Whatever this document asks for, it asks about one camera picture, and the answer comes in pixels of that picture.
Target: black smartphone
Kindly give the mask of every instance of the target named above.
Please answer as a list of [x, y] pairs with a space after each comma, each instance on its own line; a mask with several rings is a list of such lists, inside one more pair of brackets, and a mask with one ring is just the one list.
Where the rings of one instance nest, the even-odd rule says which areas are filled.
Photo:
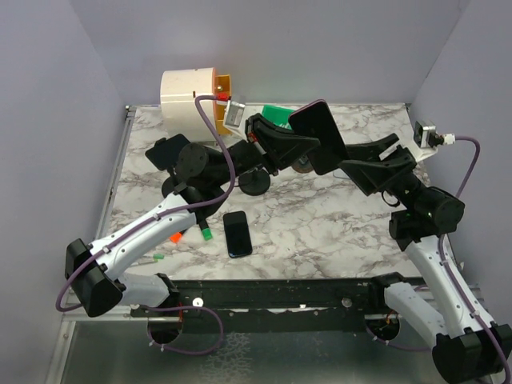
[[325, 100], [317, 100], [296, 110], [288, 117], [288, 123], [296, 134], [320, 140], [320, 147], [306, 155], [317, 174], [326, 174], [338, 168], [342, 160], [348, 160], [342, 136]]
[[227, 253], [230, 258], [240, 258], [253, 253], [246, 213], [230, 212], [222, 217], [226, 234]]

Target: gray floor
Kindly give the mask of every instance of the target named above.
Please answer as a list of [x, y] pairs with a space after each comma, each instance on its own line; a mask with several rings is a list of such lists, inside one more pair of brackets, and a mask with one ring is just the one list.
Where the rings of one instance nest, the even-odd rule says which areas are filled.
[[[63, 383], [444, 383], [430, 354], [392, 350], [367, 334], [228, 334], [216, 353], [188, 357], [149, 348], [145, 329], [141, 322], [77, 324]], [[408, 326], [399, 337], [421, 345]], [[182, 335], [176, 343], [199, 349], [215, 338]]]

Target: white wall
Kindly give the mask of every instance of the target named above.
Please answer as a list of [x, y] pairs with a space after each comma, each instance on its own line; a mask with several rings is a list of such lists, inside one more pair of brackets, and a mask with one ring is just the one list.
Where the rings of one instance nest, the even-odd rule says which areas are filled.
[[44, 382], [66, 244], [91, 239], [124, 107], [65, 0], [0, 13], [0, 378]]
[[250, 101], [412, 102], [467, 0], [70, 0], [126, 104], [216, 66]]
[[[512, 2], [473, 0], [411, 109], [441, 132], [475, 136], [481, 160], [462, 200], [466, 213], [450, 238], [465, 275], [479, 282], [496, 319], [512, 323]], [[442, 148], [429, 163], [432, 181], [455, 192], [471, 160], [471, 144]]]

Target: green box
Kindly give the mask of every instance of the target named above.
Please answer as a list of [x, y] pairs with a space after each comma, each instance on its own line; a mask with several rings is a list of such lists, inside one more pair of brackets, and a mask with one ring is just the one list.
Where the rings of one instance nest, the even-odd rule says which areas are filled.
[[262, 116], [267, 120], [270, 120], [276, 126], [291, 130], [291, 126], [288, 123], [288, 117], [294, 112], [288, 108], [281, 108], [280, 106], [264, 106]]

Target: green marker cap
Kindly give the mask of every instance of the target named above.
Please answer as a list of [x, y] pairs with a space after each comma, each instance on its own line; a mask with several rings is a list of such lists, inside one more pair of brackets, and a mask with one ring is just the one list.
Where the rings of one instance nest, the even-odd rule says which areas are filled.
[[201, 231], [201, 233], [202, 233], [202, 236], [204, 237], [204, 239], [207, 241], [214, 238], [214, 236], [211, 234], [210, 228], [205, 228], [204, 230]]

